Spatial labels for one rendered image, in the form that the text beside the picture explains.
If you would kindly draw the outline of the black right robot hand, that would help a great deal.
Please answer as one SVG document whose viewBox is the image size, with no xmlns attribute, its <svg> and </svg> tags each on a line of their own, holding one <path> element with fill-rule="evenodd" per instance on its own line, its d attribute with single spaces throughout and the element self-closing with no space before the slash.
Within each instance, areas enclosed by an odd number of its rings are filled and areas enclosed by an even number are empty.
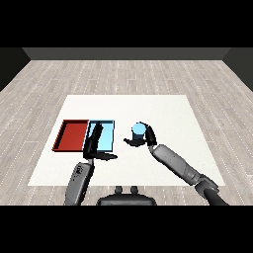
<svg viewBox="0 0 253 253">
<path fill-rule="evenodd" d="M 133 139 L 124 139 L 124 142 L 127 143 L 130 146 L 141 146 L 144 144 L 147 144 L 148 146 L 152 146 L 152 145 L 156 145 L 157 141 L 156 141 L 156 136 L 155 133 L 152 129 L 152 127 L 148 124 L 143 123 L 146 126 L 146 132 L 144 135 L 144 139 L 138 139 L 138 140 L 133 140 Z"/>
</svg>

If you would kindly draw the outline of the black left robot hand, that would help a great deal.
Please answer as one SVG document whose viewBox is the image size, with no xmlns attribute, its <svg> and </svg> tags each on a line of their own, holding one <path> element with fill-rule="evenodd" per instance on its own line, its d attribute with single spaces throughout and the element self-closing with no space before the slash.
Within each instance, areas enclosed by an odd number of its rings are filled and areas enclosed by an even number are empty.
<svg viewBox="0 0 253 253">
<path fill-rule="evenodd" d="M 117 159 L 118 156 L 115 154 L 97 151 L 99 139 L 101 137 L 103 127 L 100 121 L 97 121 L 95 124 L 92 134 L 86 138 L 84 147 L 83 147 L 83 157 L 87 160 L 89 159 L 100 159 L 100 160 L 110 160 Z"/>
</svg>

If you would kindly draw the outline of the small blue can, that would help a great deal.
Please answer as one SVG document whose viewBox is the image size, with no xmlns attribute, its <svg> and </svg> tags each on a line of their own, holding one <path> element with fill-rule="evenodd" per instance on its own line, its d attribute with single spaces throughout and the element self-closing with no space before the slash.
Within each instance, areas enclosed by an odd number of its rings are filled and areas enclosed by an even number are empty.
<svg viewBox="0 0 253 253">
<path fill-rule="evenodd" d="M 143 123 L 136 123 L 132 126 L 131 131 L 133 140 L 144 139 L 146 126 Z"/>
</svg>

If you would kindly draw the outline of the light blue shallow open box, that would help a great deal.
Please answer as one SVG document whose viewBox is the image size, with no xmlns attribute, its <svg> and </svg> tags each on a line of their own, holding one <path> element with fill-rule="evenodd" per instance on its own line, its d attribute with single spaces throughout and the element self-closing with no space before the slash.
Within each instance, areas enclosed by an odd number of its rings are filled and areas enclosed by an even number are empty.
<svg viewBox="0 0 253 253">
<path fill-rule="evenodd" d="M 85 137 L 90 137 L 93 129 L 97 123 L 97 120 L 90 120 Z M 101 136 L 98 142 L 98 152 L 112 152 L 114 144 L 114 129 L 115 122 L 113 120 L 101 120 L 101 125 L 103 127 Z"/>
</svg>

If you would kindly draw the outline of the red shallow open box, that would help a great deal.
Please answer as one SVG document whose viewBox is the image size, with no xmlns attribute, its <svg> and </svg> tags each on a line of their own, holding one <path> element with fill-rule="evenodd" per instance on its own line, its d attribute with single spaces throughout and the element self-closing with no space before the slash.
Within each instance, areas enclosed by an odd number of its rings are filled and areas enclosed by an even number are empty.
<svg viewBox="0 0 253 253">
<path fill-rule="evenodd" d="M 54 152 L 81 152 L 88 120 L 64 120 L 55 139 Z"/>
</svg>

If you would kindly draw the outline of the dark grey robot body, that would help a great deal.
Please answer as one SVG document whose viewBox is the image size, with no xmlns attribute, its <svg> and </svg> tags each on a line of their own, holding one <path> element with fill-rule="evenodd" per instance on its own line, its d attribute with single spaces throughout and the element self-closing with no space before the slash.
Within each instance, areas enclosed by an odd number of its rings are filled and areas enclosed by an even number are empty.
<svg viewBox="0 0 253 253">
<path fill-rule="evenodd" d="M 153 198 L 141 195 L 137 186 L 130 187 L 130 193 L 124 194 L 122 186 L 116 186 L 112 195 L 100 198 L 97 206 L 156 206 Z"/>
</svg>

